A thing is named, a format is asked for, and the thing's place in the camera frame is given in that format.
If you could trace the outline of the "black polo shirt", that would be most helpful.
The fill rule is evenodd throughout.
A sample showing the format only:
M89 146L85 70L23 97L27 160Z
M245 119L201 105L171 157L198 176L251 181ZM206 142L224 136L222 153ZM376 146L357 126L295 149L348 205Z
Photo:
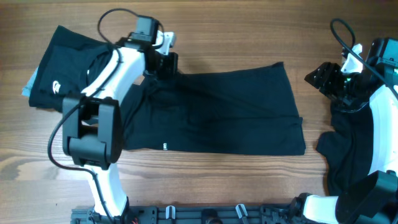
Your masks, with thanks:
M146 77L121 104L124 148L300 156L303 119L281 62L224 73Z

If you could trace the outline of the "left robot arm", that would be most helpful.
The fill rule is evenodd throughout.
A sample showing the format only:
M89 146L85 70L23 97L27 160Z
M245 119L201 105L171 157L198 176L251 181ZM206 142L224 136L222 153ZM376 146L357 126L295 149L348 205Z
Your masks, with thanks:
M113 56L98 78L63 100L62 130L71 170L86 172L95 205L90 223L133 223L117 161L123 149L120 103L139 76L165 80L177 73L178 55L169 50L175 36L153 17L139 15L136 29L112 44Z

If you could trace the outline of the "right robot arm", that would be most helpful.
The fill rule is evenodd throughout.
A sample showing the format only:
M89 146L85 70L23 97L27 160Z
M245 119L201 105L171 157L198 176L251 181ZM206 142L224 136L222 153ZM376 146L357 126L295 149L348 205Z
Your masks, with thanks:
M343 51L342 66L323 63L305 81L332 100L335 110L371 110L372 144L367 175L337 196L300 194L289 219L306 223L397 223L397 40L373 41L366 60L357 46Z

